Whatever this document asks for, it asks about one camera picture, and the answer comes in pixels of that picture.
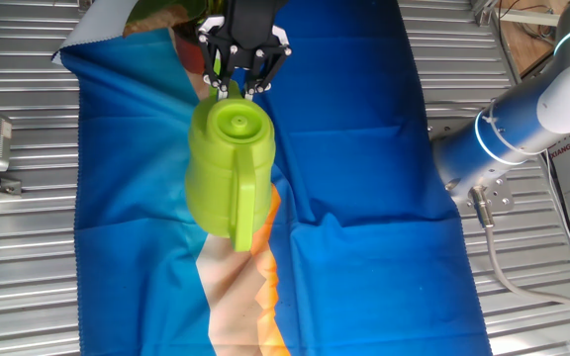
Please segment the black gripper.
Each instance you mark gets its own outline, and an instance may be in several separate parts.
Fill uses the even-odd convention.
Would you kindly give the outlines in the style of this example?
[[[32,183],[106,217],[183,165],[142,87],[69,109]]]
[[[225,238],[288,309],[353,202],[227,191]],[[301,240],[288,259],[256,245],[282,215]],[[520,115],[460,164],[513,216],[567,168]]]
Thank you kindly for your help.
[[[231,0],[224,15],[206,18],[197,29],[205,62],[204,82],[217,91],[217,99],[229,97],[237,68],[246,70],[243,97],[271,89],[271,82],[292,54],[286,32],[274,26],[287,0]]]

